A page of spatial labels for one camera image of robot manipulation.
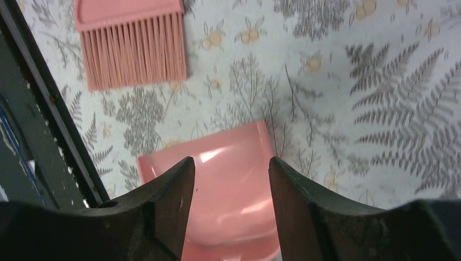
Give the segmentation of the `pink plastic dustpan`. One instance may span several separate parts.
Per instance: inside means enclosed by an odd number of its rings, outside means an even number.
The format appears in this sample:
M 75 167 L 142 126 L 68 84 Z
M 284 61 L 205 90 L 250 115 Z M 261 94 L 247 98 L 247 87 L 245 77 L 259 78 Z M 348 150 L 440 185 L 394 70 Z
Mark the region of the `pink plastic dustpan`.
M 184 157 L 195 185 L 182 260 L 273 260 L 280 253 L 269 182 L 274 156 L 263 120 L 137 159 L 143 183 Z

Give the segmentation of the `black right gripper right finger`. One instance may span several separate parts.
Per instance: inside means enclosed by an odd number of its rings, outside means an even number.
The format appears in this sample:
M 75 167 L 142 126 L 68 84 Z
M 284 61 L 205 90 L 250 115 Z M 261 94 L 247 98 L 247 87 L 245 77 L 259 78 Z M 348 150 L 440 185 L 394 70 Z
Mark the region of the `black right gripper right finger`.
M 278 157 L 269 179 L 283 260 L 460 260 L 460 200 L 371 207 Z

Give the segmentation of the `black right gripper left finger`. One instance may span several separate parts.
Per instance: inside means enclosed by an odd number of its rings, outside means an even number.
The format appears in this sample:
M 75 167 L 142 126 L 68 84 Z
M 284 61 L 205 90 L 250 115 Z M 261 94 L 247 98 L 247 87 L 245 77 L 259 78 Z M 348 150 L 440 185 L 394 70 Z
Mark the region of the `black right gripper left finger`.
M 180 260 L 195 183 L 185 157 L 159 177 L 73 212 L 1 203 L 1 260 Z

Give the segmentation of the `pink hand brush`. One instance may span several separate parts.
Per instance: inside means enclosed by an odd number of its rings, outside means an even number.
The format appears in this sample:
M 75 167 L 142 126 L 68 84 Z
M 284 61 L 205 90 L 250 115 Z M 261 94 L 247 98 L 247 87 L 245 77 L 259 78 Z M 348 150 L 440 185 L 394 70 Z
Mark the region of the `pink hand brush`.
M 90 90 L 187 78 L 182 1 L 76 1 L 74 22 Z

